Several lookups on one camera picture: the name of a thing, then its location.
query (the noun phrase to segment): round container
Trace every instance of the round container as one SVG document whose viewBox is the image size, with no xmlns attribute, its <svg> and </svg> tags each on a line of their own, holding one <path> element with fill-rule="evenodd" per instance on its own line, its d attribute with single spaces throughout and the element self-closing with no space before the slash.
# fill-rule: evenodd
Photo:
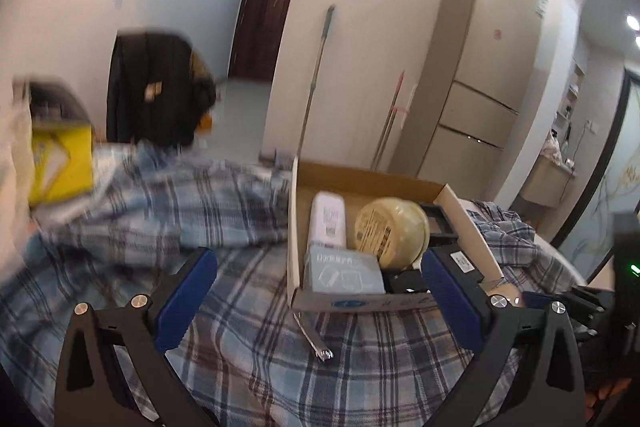
<svg viewBox="0 0 640 427">
<path fill-rule="evenodd" d="M 429 244 L 429 220 L 413 201 L 380 198 L 359 211 L 354 226 L 358 251 L 372 253 L 381 268 L 401 270 Z"/>
</svg>

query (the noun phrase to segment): blue gripper pad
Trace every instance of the blue gripper pad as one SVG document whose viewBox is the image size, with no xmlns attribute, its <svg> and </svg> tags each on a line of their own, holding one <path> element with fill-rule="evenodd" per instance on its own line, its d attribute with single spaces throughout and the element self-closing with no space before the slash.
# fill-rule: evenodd
<svg viewBox="0 0 640 427">
<path fill-rule="evenodd" d="M 178 347 L 217 274 L 216 254 L 204 250 L 156 317 L 154 345 L 159 353 Z"/>
<path fill-rule="evenodd" d="M 420 271 L 458 344 L 474 353 L 482 351 L 481 317 L 433 251 L 423 254 Z"/>
</svg>

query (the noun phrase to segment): yellow label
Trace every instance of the yellow label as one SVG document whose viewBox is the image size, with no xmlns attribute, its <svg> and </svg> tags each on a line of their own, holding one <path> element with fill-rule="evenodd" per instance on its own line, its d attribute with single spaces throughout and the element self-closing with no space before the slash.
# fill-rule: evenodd
<svg viewBox="0 0 640 427">
<path fill-rule="evenodd" d="M 358 251 L 372 253 L 378 259 L 396 249 L 398 238 L 393 222 L 373 206 L 360 211 L 355 233 Z"/>
</svg>

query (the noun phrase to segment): mop handle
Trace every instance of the mop handle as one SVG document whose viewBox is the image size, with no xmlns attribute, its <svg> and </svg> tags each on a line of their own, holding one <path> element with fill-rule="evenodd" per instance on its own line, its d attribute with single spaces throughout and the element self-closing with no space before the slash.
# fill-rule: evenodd
<svg viewBox="0 0 640 427">
<path fill-rule="evenodd" d="M 394 98 L 391 101 L 391 106 L 389 107 L 389 112 L 386 114 L 385 124 L 382 127 L 382 133 L 380 134 L 380 140 L 378 140 L 378 145 L 376 147 L 376 152 L 373 155 L 373 160 L 371 161 L 371 170 L 375 171 L 378 169 L 378 164 L 382 159 L 382 152 L 386 145 L 385 135 L 388 138 L 388 134 L 386 132 L 386 128 L 389 127 L 389 123 L 392 123 L 392 114 L 394 112 L 394 108 L 396 107 L 396 101 L 398 100 L 398 94 L 400 93 L 400 88 L 402 87 L 402 81 L 404 80 L 404 71 L 400 73 L 400 78 L 398 78 L 398 84 L 396 85 L 396 92 L 394 93 Z"/>
<path fill-rule="evenodd" d="M 296 156 L 300 158 L 300 154 L 302 153 L 302 144 L 305 141 L 305 133 L 306 133 L 306 123 L 309 120 L 309 111 L 311 110 L 311 101 L 314 97 L 314 91 L 316 90 L 316 84 L 318 82 L 318 72 L 320 71 L 320 62 L 322 61 L 322 53 L 324 52 L 324 43 L 326 42 L 326 37 L 329 34 L 329 26 L 331 26 L 331 20 L 334 16 L 335 4 L 329 6 L 329 9 L 326 11 L 326 16 L 324 17 L 324 28 L 322 28 L 322 38 L 320 41 L 320 48 L 318 49 L 318 58 L 316 58 L 316 67 L 314 69 L 314 76 L 311 79 L 311 86 L 309 89 L 309 97 L 306 99 L 306 110 L 305 110 L 305 119 L 302 121 L 302 131 L 300 132 L 300 142 L 298 144 L 298 153 Z"/>
</svg>

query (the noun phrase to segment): black jacket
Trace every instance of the black jacket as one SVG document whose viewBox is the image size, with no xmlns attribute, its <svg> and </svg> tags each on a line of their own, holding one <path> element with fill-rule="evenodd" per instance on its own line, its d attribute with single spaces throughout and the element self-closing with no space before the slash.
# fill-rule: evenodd
<svg viewBox="0 0 640 427">
<path fill-rule="evenodd" d="M 202 75 L 186 40 L 164 33 L 118 34 L 107 92 L 107 141 L 191 145 L 200 118 L 215 101 L 213 79 Z"/>
</svg>

